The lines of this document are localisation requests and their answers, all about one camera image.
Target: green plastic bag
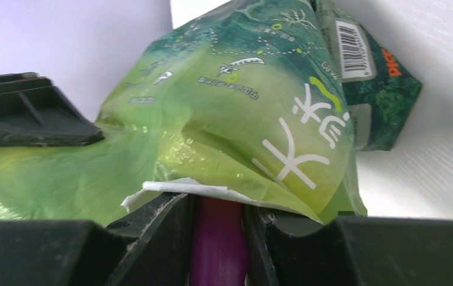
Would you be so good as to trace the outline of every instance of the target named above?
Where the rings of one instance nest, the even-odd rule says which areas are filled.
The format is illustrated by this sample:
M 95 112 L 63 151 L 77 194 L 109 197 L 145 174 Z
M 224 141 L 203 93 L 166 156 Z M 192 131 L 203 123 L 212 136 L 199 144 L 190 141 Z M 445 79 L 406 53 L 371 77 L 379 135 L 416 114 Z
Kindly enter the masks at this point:
M 364 215 L 349 113 L 325 60 L 305 0 L 231 1 L 147 48 L 101 108 L 105 141 L 0 148 L 0 219 L 105 225 L 143 182 L 187 177 L 320 222 Z

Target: printed illustration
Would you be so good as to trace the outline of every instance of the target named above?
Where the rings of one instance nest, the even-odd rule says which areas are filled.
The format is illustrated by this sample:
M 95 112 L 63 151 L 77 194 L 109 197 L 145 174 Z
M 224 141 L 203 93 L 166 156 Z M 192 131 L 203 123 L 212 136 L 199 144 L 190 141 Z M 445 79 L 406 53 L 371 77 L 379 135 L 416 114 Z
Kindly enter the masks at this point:
M 163 61 L 156 61 L 152 64 L 150 64 L 147 68 L 142 69 L 139 71 L 139 77 L 147 77 L 150 74 L 153 73 L 154 69 L 156 69 L 157 66 L 159 66 Z
M 272 39 L 269 42 L 269 40 L 266 40 L 265 38 L 259 36 L 257 41 L 260 43 L 260 48 L 258 48 L 258 49 L 247 50 L 247 51 L 233 51 L 233 50 L 229 50 L 229 49 L 219 49 L 217 47 L 218 36 L 213 29 L 209 29 L 210 38 L 211 38 L 211 44 L 210 44 L 211 53 L 210 54 L 211 55 L 221 55 L 221 54 L 288 55 L 288 54 L 295 53 L 295 54 L 302 54 L 302 55 L 310 55 L 312 47 L 314 47 L 314 50 L 318 50 L 318 51 L 322 51 L 322 50 L 326 51 L 326 49 L 327 49 L 324 46 L 316 45 L 314 42 L 307 42 L 307 45 L 297 46 L 295 43 L 294 37 L 292 37 L 286 33 L 283 33 L 281 31 L 278 31 L 276 28 L 277 28 L 277 26 L 272 27 L 272 28 L 257 27 L 257 28 L 253 29 L 253 32 L 263 32 L 263 33 L 267 33 L 270 35 L 278 35 L 279 37 L 290 42 L 290 45 L 291 45 L 290 48 L 279 49 L 276 46 L 271 44 L 271 42 L 274 41 L 274 39 Z
M 261 58 L 244 58 L 242 60 L 234 61 L 229 64 L 222 64 L 219 68 L 219 73 L 217 76 L 220 76 L 222 73 L 231 74 L 239 70 L 237 67 L 245 66 L 246 64 L 265 64 Z
M 173 73 L 171 71 L 166 71 L 164 72 L 160 77 L 158 77 L 154 82 L 153 84 L 154 85 L 157 85 L 159 84 L 160 82 L 168 79 L 169 77 L 171 77 L 173 75 Z
M 279 118 L 279 123 L 283 127 L 286 138 L 288 139 L 288 154 L 285 156 L 268 140 L 263 140 L 262 144 L 274 156 L 276 156 L 277 159 L 284 163 L 283 169 L 277 175 L 274 175 L 260 161 L 253 159 L 253 164 L 255 164 L 256 167 L 260 168 L 260 170 L 262 170 L 274 181 L 280 184 L 283 184 L 284 178 L 286 178 L 286 176 L 288 176 L 290 172 L 293 172 L 295 175 L 297 175 L 297 177 L 299 177 L 300 180 L 302 180 L 302 182 L 310 187 L 310 189 L 315 189 L 316 184 L 298 168 L 298 165 L 308 161 L 314 161 L 322 163 L 324 165 L 329 165 L 330 160 L 317 154 L 305 154 L 295 157 L 295 141 L 293 139 L 293 135 L 291 134 L 291 130 L 283 118 Z
M 217 86 L 220 88 L 230 88 L 236 91 L 240 91 L 246 95 L 249 95 L 249 97 L 252 100 L 257 100 L 258 99 L 258 92 L 255 91 L 253 88 L 250 88 L 248 86 L 243 86 L 243 85 L 236 85 L 233 83 L 228 83 L 228 82 L 223 82 L 221 80 L 215 80 L 215 79 L 208 79 L 206 77 L 201 77 L 198 79 L 198 83 L 202 83 L 204 85 L 210 85 L 210 86 Z
M 196 18 L 195 21 L 193 21 L 193 23 L 186 29 L 186 32 L 184 32 L 185 36 L 188 36 L 190 33 L 195 32 L 196 30 L 198 30 L 198 28 L 200 28 L 201 25 L 198 23 L 198 21 L 200 21 L 202 17 L 203 16 L 200 16 L 199 18 Z
M 283 18 L 275 18 L 274 21 L 282 21 L 285 22 L 288 27 L 292 25 L 302 26 L 304 29 L 315 29 L 316 27 L 310 22 L 306 20 L 306 14 L 304 10 L 299 9 L 300 14 L 296 10 L 290 10 L 288 12 L 281 12 Z
M 314 85 L 318 88 L 320 93 L 323 94 L 326 98 L 328 98 L 335 106 L 337 112 L 342 112 L 342 105 L 340 100 L 337 96 L 332 94 L 327 90 L 327 88 L 323 85 L 323 83 L 315 78 L 311 77 L 310 79 L 311 85 Z M 292 112 L 293 114 L 298 114 L 300 110 L 303 111 L 303 115 L 300 118 L 300 122 L 307 123 L 309 119 L 314 119 L 316 122 L 320 123 L 319 125 L 319 134 L 328 141 L 330 144 L 331 149 L 335 149 L 337 142 L 339 141 L 339 137 L 342 132 L 339 128 L 345 128 L 346 122 L 350 119 L 350 115 L 348 112 L 345 112 L 342 115 L 342 119 L 335 116 L 329 115 L 324 119 L 319 118 L 316 114 L 316 111 L 320 109 L 332 109 L 332 105 L 326 102 L 318 102 L 313 104 L 312 103 L 312 94 L 311 94 L 311 86 L 308 83 L 304 84 L 305 87 L 305 99 L 304 102 L 300 100 L 300 98 L 295 97 L 296 105 L 293 106 Z

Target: dark green package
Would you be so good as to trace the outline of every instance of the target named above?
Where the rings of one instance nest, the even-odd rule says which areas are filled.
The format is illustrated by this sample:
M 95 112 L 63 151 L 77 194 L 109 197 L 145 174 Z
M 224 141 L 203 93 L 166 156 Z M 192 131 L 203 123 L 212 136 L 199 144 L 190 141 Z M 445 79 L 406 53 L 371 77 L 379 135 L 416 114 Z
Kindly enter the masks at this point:
M 321 66 L 342 80 L 356 149 L 391 150 L 422 84 L 334 0 L 311 4 L 333 59 Z

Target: torn white paper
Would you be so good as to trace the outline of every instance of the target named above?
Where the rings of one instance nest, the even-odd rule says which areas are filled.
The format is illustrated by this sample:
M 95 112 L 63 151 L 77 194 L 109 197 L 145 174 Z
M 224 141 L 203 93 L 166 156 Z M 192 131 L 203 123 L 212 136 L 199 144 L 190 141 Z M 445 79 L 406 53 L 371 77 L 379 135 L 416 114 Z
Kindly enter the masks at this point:
M 243 194 L 240 194 L 237 191 L 228 189 L 225 186 L 208 186 L 202 185 L 201 183 L 195 181 L 192 178 L 182 178 L 174 181 L 168 182 L 152 182 L 146 181 L 142 184 L 142 190 L 136 192 L 133 195 L 126 197 L 121 206 L 123 206 L 126 211 L 129 213 L 131 207 L 135 202 L 142 196 L 143 193 L 147 191 L 155 192 L 179 192 L 183 194 L 194 194 L 202 195 L 204 197 L 218 198 L 220 200 L 236 201 L 238 203 L 250 204 L 258 207 L 269 207 L 272 209 L 285 210 L 288 212 L 294 213 L 292 209 L 281 207 L 276 204 L 266 203 L 262 201 L 253 200 Z

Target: chinese characters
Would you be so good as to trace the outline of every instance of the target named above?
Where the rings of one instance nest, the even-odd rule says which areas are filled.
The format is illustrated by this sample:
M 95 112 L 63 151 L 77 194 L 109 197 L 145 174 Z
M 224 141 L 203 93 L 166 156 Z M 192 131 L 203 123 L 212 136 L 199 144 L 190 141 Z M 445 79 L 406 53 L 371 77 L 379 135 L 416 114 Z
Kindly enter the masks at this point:
M 243 85 L 235 85 L 233 83 L 227 83 L 223 82 L 221 80 L 215 80 L 215 79 L 208 79 L 206 77 L 201 77 L 198 79 L 198 83 L 202 83 L 204 85 L 210 85 L 210 86 L 218 86 L 220 88 L 230 88 L 230 89 L 235 89 L 237 91 L 240 91 L 246 95 L 249 95 L 249 97 L 253 100 L 258 99 L 258 92 L 254 91 L 252 88 L 248 86 L 243 86 Z
M 317 89 L 328 99 L 332 101 L 336 111 L 341 112 L 342 106 L 338 97 L 326 90 L 326 87 L 315 77 L 310 77 L 310 83 L 304 84 L 305 98 L 302 100 L 298 97 L 294 98 L 295 105 L 293 106 L 292 113 L 295 115 L 301 114 L 300 122 L 306 124 L 311 119 L 319 123 L 318 132 L 328 142 L 331 149 L 335 149 L 337 143 L 340 140 L 340 135 L 343 133 L 342 128 L 346 127 L 346 122 L 350 119 L 349 113 L 345 112 L 341 118 L 335 115 L 327 115 L 321 118 L 318 114 L 318 110 L 332 110 L 332 104 L 327 102 L 312 102 L 312 86 L 316 86 Z M 258 167 L 261 171 L 266 173 L 275 182 L 283 185 L 283 180 L 286 176 L 293 172 L 302 182 L 304 182 L 310 189 L 315 189 L 316 183 L 306 175 L 300 168 L 299 165 L 305 162 L 318 162 L 323 165 L 330 165 L 330 160 L 324 156 L 317 154 L 304 154 L 296 155 L 296 144 L 291 134 L 290 127 L 288 126 L 284 118 L 279 118 L 279 123 L 283 127 L 284 133 L 286 134 L 288 151 L 286 155 L 283 154 L 273 143 L 267 139 L 262 141 L 262 145 L 274 155 L 284 167 L 275 175 L 266 166 L 264 166 L 259 160 L 253 159 L 253 164 Z

